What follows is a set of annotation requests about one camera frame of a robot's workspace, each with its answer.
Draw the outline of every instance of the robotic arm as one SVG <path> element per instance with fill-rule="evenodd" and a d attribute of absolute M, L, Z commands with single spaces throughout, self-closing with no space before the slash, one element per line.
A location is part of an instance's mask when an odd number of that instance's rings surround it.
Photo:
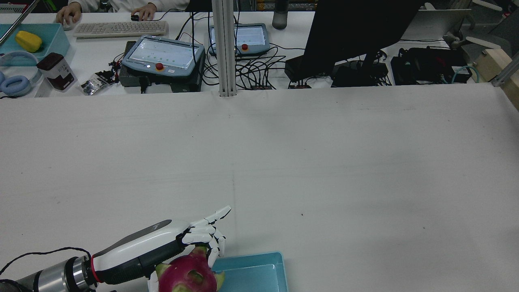
<path fill-rule="evenodd" d="M 191 223 L 164 220 L 126 236 L 90 259 L 74 257 L 17 282 L 33 292 L 90 292 L 97 283 L 120 284 L 149 278 L 157 264 L 180 254 L 190 244 L 208 246 L 208 265 L 212 267 L 225 252 L 225 236 L 214 223 L 230 210 L 226 206 Z"/>

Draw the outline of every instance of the dragon fruit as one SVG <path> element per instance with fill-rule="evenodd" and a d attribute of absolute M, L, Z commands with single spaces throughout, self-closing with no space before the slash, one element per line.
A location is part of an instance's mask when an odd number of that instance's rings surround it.
<path fill-rule="evenodd" d="M 216 274 L 207 264 L 207 249 L 195 247 L 189 255 L 169 264 L 157 265 L 159 292 L 216 292 L 222 287 L 225 273 Z"/>

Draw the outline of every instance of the yellow object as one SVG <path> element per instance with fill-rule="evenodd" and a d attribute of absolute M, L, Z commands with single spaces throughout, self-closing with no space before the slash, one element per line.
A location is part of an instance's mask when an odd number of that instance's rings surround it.
<path fill-rule="evenodd" d="M 15 41 L 28 52 L 36 52 L 42 46 L 42 39 L 27 31 L 19 31 L 15 36 Z"/>

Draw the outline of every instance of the white table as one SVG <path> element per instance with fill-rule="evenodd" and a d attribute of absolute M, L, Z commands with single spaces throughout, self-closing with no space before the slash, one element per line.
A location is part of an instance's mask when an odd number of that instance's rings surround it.
<path fill-rule="evenodd" d="M 281 251 L 292 292 L 517 291 L 519 115 L 499 88 L 146 96 L 2 100 L 2 265 L 230 204 L 227 255 Z"/>
<path fill-rule="evenodd" d="M 288 26 L 286 29 L 279 31 L 272 27 L 272 14 L 273 12 L 241 12 L 239 14 L 240 23 L 265 23 L 267 31 L 269 33 L 270 42 L 285 47 L 285 48 L 304 48 L 306 40 L 308 38 L 308 32 L 313 19 L 313 12 L 306 11 L 291 11 L 289 13 Z M 155 19 L 159 19 L 164 13 L 157 13 Z M 6 14 L 2 16 L 0 22 L 11 23 L 18 15 Z M 179 30 L 188 18 L 189 14 L 186 12 L 170 12 L 167 13 L 163 20 L 167 20 L 169 23 L 169 34 L 168 38 L 175 38 Z M 196 15 L 196 18 L 202 18 L 207 16 L 207 13 L 200 13 Z M 54 22 L 54 14 L 31 14 L 25 20 L 24 23 L 52 23 Z M 82 14 L 82 23 L 86 22 L 103 22 L 103 21 L 129 21 L 129 13 L 88 13 Z M 189 23 L 184 32 L 191 34 L 191 23 Z M 195 39 L 201 43 L 204 43 L 206 48 L 208 46 L 207 40 L 207 19 L 198 20 L 195 22 Z M 108 63 L 112 62 L 113 59 L 120 53 L 124 52 L 126 42 L 134 41 L 136 37 L 123 37 L 123 38 L 103 38 L 103 39 L 76 39 L 73 37 L 73 31 L 66 31 L 66 35 L 69 38 L 70 49 L 65 59 L 69 63 L 71 69 L 76 74 L 80 82 L 88 80 L 91 75 L 98 71 L 110 70 Z M 187 35 L 183 35 L 182 41 L 191 42 L 191 39 Z M 390 56 L 385 63 L 389 66 L 389 62 L 392 56 L 397 56 L 400 48 L 409 49 L 411 47 L 425 47 L 431 46 L 446 46 L 444 42 L 434 43 L 421 43 L 421 42 L 398 42 L 397 44 L 385 48 L 384 51 Z M 286 59 L 290 59 L 303 54 L 302 50 L 284 50 L 279 49 L 278 55 L 286 56 Z M 212 64 L 216 64 L 214 57 L 208 56 Z M 284 64 L 280 63 L 275 67 L 283 68 Z M 207 79 L 208 83 L 218 82 L 218 79 Z M 277 89 L 287 89 L 289 79 L 286 77 L 284 70 L 270 70 L 269 81 Z M 332 81 L 330 78 L 325 79 L 311 79 L 308 84 L 312 88 L 326 88 L 330 87 Z M 202 91 L 218 91 L 218 86 L 208 86 L 202 84 Z M 120 84 L 115 84 L 110 87 L 109 90 L 99 93 L 100 95 L 117 95 L 117 94 L 138 94 L 140 92 L 139 87 L 123 87 Z M 147 93 L 167 93 L 171 92 L 169 85 L 155 85 L 147 88 Z M 52 90 L 50 85 L 44 83 L 39 91 L 34 91 L 29 97 L 40 97 L 40 96 L 76 96 L 82 93 L 76 88 L 71 88 L 67 92 L 58 92 Z"/>

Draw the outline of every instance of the white keyboard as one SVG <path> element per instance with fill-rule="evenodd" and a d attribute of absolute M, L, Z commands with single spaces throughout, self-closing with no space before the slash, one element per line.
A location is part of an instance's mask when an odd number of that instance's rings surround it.
<path fill-rule="evenodd" d="M 133 37 L 145 34 L 166 35 L 168 23 L 158 21 L 80 23 L 73 36 L 76 38 Z"/>

